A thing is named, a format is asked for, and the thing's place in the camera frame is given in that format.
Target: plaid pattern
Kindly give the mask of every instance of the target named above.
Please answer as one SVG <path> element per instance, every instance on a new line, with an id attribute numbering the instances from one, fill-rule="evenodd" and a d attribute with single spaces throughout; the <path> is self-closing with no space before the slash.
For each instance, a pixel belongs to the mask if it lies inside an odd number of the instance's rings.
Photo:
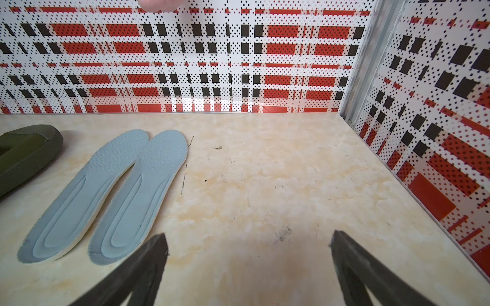
<path id="1" fill-rule="evenodd" d="M 2 113 L 336 112 L 375 0 L 80 4 L 4 4 Z"/>
<path id="2" fill-rule="evenodd" d="M 407 4 L 356 131 L 490 275 L 488 13 Z"/>

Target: beige marble surface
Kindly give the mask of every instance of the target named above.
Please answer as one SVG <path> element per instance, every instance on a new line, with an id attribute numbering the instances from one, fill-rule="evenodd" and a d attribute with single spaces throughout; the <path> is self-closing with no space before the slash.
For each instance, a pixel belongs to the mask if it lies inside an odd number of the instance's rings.
<path id="1" fill-rule="evenodd" d="M 343 305 L 335 229 L 441 306 L 490 304 L 490 285 L 337 114 L 1 116 L 0 133 L 39 123 L 65 142 L 0 199 L 0 305 L 67 305 L 117 267 L 87 256 L 98 218 L 59 260 L 16 253 L 92 154 L 135 128 L 192 140 L 150 233 L 170 248 L 156 305 Z"/>

